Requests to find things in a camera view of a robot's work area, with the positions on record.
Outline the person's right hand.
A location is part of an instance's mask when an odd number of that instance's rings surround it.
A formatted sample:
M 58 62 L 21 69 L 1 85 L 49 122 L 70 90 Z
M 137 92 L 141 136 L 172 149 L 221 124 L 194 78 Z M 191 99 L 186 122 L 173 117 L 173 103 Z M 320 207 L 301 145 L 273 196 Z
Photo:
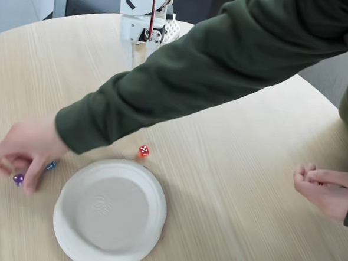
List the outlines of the person's right hand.
M 24 190 L 34 193 L 44 168 L 69 151 L 59 137 L 53 117 L 13 124 L 0 141 L 0 172 L 25 170 Z

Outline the person's left hand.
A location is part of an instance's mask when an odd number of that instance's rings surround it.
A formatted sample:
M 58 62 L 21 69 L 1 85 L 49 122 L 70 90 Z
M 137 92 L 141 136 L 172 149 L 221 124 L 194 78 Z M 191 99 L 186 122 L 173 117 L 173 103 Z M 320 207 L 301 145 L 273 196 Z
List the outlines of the person's left hand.
M 304 198 L 328 218 L 348 227 L 348 172 L 302 165 L 295 170 L 293 180 Z

